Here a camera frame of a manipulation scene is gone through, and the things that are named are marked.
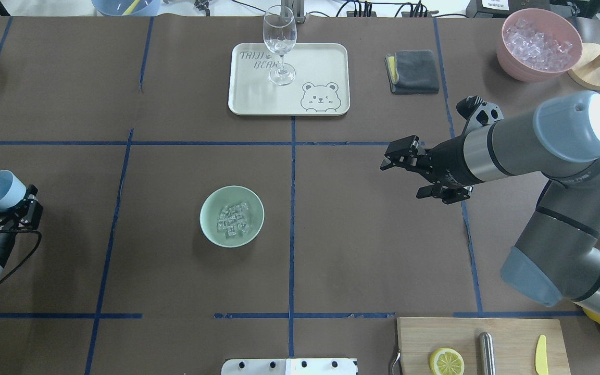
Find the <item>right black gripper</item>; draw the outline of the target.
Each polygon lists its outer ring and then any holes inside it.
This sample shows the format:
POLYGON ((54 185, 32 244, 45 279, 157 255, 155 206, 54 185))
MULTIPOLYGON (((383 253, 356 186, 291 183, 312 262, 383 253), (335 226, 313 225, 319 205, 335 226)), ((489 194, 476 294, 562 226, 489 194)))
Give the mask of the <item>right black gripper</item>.
POLYGON ((431 185, 419 188, 416 198, 433 197, 444 204, 464 201, 476 183, 465 161, 464 144, 465 138, 452 138, 424 149, 417 135, 404 137, 388 144, 380 169, 403 168, 426 178, 431 185))

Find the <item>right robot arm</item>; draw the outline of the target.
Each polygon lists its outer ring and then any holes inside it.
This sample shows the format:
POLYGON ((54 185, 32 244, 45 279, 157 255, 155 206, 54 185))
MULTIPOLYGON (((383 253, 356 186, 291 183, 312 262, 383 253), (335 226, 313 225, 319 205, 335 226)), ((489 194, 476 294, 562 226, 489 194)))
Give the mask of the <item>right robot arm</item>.
POLYGON ((479 96, 460 101, 461 135, 423 148, 416 135, 391 142, 380 168, 403 168, 429 185, 418 198, 445 204, 474 185, 542 173, 548 182, 502 266, 502 279, 532 301, 566 299, 600 317, 600 93, 549 99, 504 117, 479 96))

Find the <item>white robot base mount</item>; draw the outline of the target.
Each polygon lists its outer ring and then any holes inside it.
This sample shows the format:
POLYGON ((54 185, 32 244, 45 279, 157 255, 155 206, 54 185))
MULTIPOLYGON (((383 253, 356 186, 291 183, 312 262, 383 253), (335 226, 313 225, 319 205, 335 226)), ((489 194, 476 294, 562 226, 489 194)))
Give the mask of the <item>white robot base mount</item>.
POLYGON ((352 358, 265 358, 231 359, 221 374, 358 374, 352 358))

